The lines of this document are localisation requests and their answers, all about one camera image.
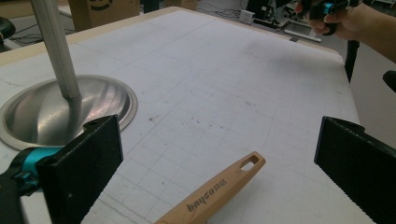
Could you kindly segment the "black rounded object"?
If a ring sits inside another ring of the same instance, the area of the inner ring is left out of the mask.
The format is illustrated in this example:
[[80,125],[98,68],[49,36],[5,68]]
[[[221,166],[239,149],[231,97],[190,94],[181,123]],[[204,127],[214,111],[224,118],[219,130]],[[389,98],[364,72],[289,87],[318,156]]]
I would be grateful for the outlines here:
[[394,92],[396,92],[396,71],[388,70],[383,75],[383,80]]

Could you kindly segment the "white bar on floor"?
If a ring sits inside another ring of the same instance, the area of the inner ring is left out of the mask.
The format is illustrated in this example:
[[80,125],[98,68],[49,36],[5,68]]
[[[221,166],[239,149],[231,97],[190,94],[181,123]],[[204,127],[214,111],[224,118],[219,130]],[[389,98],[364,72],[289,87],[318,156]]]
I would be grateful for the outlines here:
[[320,43],[322,41],[322,39],[318,38],[314,33],[309,33],[308,35],[306,35],[306,34],[294,32],[294,31],[288,30],[288,29],[286,29],[284,31],[284,33],[288,34],[288,35],[298,36],[300,38],[303,38],[303,39],[306,39],[306,40],[310,40],[310,41],[314,41],[314,42],[317,42],[317,43]]

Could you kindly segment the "large cardboard box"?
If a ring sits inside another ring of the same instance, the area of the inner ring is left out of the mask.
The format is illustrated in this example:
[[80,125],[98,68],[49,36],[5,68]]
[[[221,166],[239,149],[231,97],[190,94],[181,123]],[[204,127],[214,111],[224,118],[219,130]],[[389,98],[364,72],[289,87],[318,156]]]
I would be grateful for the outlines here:
[[140,0],[68,0],[77,32],[140,14]]

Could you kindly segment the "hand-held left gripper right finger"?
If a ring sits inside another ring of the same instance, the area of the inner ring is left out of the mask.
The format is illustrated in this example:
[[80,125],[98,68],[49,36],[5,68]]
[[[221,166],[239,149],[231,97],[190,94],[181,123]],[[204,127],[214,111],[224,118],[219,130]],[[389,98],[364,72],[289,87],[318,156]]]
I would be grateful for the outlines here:
[[376,224],[396,224],[396,149],[359,124],[324,117],[314,163]]

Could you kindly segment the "wooden utensil handle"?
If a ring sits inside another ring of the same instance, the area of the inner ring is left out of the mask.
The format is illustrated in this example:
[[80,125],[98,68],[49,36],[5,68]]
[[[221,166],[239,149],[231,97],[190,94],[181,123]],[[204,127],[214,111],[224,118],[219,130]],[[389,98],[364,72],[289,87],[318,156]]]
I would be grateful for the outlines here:
[[212,177],[154,224],[204,224],[231,200],[266,163],[253,151]]

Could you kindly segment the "white power adapter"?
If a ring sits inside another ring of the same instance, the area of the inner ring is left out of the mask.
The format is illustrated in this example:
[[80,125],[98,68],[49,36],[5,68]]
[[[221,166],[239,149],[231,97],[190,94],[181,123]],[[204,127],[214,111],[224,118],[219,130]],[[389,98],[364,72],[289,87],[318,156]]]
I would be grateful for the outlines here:
[[250,25],[254,21],[254,13],[247,10],[241,10],[239,20],[244,24]]

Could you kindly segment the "metal stand with round base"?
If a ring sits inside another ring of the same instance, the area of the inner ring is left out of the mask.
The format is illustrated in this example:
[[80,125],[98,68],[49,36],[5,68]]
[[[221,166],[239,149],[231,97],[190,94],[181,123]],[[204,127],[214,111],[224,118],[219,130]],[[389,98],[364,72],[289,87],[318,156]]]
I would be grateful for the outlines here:
[[94,119],[116,115],[124,129],[138,101],[112,77],[75,73],[55,0],[31,0],[55,74],[13,96],[0,108],[0,140],[16,149],[67,144]]

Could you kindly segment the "black equipment on floor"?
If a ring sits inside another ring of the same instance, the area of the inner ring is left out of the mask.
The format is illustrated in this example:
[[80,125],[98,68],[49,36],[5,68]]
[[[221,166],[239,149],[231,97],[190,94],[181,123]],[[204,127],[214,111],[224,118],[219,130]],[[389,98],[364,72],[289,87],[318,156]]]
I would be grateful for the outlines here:
[[297,17],[294,0],[248,0],[247,11],[253,13],[253,22],[281,29]]

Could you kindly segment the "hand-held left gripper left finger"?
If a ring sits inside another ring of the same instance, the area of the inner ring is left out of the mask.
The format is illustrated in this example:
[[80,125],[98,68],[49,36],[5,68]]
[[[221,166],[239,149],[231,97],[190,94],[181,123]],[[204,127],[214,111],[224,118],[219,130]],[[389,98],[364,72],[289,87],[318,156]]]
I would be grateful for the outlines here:
[[122,161],[116,115],[86,123],[81,135],[38,161],[52,224],[80,224]]

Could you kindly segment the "white grid mat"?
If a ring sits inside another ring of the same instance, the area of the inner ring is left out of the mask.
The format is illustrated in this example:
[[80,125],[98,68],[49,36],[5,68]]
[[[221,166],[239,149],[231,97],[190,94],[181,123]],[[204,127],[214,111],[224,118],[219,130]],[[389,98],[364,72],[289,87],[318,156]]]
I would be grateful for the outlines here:
[[314,162],[322,118],[358,118],[337,53],[176,7],[68,41],[79,73],[138,99],[83,224],[153,224],[254,151],[265,165],[211,224],[373,224]]

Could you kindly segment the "small cardboard box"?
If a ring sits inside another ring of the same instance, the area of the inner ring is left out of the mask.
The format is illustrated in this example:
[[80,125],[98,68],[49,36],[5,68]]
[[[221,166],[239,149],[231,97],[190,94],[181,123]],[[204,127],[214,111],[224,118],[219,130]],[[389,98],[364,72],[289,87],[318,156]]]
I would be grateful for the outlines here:
[[165,7],[182,7],[189,10],[197,8],[197,0],[164,0]]

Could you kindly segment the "black chair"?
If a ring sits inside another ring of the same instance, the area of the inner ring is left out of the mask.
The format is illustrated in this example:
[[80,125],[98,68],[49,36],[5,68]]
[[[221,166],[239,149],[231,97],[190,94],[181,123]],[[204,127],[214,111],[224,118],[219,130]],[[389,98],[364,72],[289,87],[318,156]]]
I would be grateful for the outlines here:
[[6,50],[5,40],[12,37],[15,32],[15,25],[10,20],[0,17],[0,52]]

